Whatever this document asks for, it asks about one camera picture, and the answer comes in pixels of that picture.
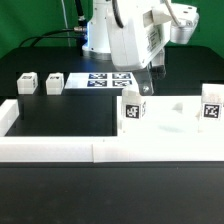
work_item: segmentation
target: black surface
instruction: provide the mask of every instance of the black surface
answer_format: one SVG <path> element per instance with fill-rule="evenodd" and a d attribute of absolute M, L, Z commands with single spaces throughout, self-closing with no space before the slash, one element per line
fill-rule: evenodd
<path fill-rule="evenodd" d="M 110 96 L 21 96 L 20 116 L 7 136 L 116 136 Z"/>
<path fill-rule="evenodd" d="M 222 224 L 223 165 L 183 164 L 2 167 L 0 223 Z"/>

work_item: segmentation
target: white cube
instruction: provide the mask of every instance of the white cube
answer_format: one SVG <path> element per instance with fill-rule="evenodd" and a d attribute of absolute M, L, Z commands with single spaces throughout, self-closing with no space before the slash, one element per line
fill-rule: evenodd
<path fill-rule="evenodd" d="M 146 100 L 141 96 L 138 86 L 127 86 L 122 90 L 122 115 L 125 119 L 139 120 L 146 113 Z"/>
<path fill-rule="evenodd" d="M 60 95 L 64 88 L 64 74 L 51 73 L 46 81 L 47 95 Z"/>
<path fill-rule="evenodd" d="M 199 132 L 224 131 L 224 85 L 203 84 Z"/>
<path fill-rule="evenodd" d="M 17 80 L 19 94 L 33 94 L 38 86 L 37 73 L 23 73 Z"/>

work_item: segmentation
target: white box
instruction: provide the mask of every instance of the white box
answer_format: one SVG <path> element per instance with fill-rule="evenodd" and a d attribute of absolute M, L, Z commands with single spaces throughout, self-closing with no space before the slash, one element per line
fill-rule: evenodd
<path fill-rule="evenodd" d="M 37 73 L 23 73 L 17 80 L 19 94 L 33 94 L 38 86 Z"/>
<path fill-rule="evenodd" d="M 46 81 L 47 95 L 61 95 L 64 88 L 64 74 L 51 73 Z"/>
<path fill-rule="evenodd" d="M 224 131 L 224 85 L 203 84 L 199 132 Z"/>

